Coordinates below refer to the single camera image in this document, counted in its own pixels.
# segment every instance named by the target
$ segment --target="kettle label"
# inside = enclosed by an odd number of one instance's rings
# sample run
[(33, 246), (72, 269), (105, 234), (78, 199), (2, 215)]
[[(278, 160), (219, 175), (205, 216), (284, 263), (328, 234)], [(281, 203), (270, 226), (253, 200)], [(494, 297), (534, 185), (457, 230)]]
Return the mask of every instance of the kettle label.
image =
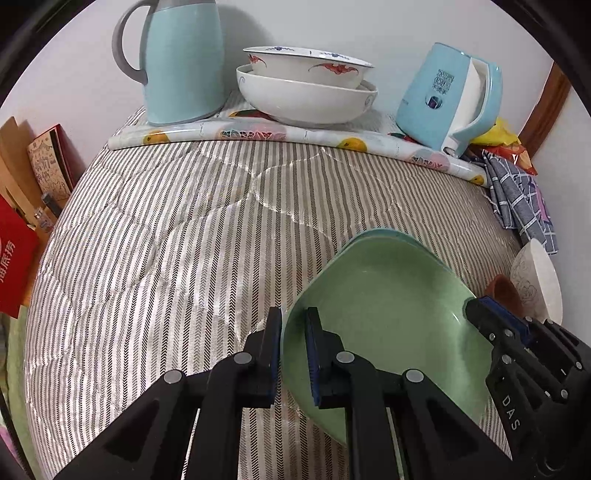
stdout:
[(451, 88), (453, 79), (454, 76), (451, 73), (439, 69), (437, 76), (433, 80), (433, 90), (445, 95)]

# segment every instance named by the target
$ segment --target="striped quilt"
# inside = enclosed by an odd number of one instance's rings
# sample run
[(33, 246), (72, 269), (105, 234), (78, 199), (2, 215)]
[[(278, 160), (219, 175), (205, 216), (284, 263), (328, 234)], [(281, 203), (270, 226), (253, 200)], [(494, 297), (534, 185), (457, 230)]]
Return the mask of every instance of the striped quilt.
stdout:
[[(314, 145), (104, 148), (50, 239), (27, 323), (25, 399), (46, 476), (167, 370), (200, 372), (241, 350), (270, 306), (286, 312), (364, 230), (412, 235), (482, 294), (519, 251), (484, 193)], [(492, 404), (481, 427), (507, 450)], [(281, 386), (274, 408), (244, 412), (240, 478), (345, 479), (346, 457)]]

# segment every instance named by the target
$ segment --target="small glass bottle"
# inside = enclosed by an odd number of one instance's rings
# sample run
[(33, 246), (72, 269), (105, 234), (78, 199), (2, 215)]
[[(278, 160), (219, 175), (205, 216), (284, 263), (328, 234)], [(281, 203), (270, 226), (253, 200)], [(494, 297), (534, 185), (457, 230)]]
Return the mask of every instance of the small glass bottle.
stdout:
[(45, 233), (51, 233), (53, 230), (53, 222), (41, 207), (35, 210), (34, 216), (39, 222), (39, 228), (41, 228), (41, 230), (43, 230)]

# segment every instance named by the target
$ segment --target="white bowl with floral pattern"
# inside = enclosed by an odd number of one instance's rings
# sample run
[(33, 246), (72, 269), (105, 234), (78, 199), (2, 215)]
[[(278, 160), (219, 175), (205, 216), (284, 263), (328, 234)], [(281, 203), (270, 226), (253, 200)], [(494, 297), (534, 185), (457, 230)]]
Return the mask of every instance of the white bowl with floral pattern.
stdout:
[(525, 315), (562, 324), (562, 293), (552, 260), (535, 238), (523, 247), (511, 266), (511, 281)]
[(374, 68), (364, 60), (313, 48), (250, 47), (244, 51), (257, 75), (333, 87), (357, 88), (365, 73)]

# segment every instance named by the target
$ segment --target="red paper bag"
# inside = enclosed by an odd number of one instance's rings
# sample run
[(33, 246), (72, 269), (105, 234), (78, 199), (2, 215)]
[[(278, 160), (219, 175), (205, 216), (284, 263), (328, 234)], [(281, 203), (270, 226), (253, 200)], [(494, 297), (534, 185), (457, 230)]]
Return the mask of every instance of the red paper bag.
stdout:
[(18, 317), (37, 234), (0, 196), (0, 312)]

